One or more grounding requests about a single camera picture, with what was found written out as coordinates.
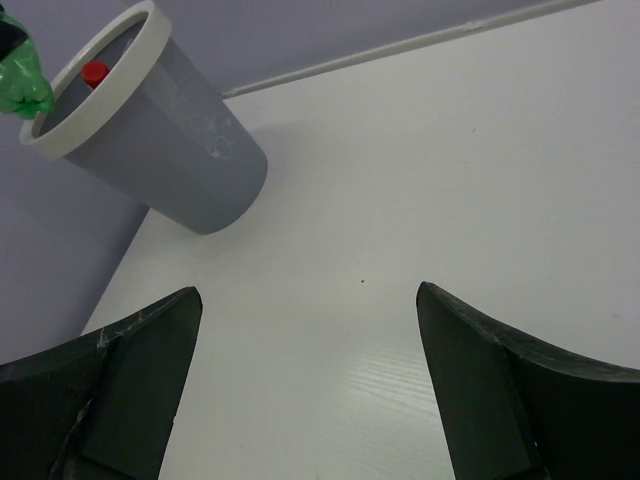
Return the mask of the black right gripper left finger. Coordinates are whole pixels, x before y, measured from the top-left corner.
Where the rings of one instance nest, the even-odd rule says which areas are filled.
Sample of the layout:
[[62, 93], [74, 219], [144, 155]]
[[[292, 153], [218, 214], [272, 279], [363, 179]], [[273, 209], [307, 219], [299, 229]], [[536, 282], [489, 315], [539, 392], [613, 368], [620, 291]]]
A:
[[2, 478], [158, 478], [201, 318], [185, 287], [2, 365]]

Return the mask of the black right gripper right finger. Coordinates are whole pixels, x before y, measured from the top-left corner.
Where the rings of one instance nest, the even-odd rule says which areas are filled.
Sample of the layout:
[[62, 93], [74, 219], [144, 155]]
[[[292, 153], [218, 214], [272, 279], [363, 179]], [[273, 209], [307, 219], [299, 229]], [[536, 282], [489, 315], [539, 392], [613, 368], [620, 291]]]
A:
[[416, 307], [456, 478], [638, 478], [638, 370], [554, 346], [433, 283]]

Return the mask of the green plastic bottle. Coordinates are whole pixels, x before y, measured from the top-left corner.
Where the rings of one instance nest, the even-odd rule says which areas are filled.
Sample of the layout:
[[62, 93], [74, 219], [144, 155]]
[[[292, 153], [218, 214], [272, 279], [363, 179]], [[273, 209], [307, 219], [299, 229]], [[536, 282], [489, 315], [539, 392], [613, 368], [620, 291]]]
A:
[[1, 7], [1, 112], [33, 120], [54, 106], [55, 96], [31, 35]]

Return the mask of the red label clear bottle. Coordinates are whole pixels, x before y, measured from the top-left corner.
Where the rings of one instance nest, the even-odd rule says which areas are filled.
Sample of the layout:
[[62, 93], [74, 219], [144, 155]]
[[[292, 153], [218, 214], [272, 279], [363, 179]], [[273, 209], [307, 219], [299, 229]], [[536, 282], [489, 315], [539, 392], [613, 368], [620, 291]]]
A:
[[110, 73], [110, 68], [102, 61], [92, 60], [83, 65], [81, 78], [91, 89], [96, 89]]

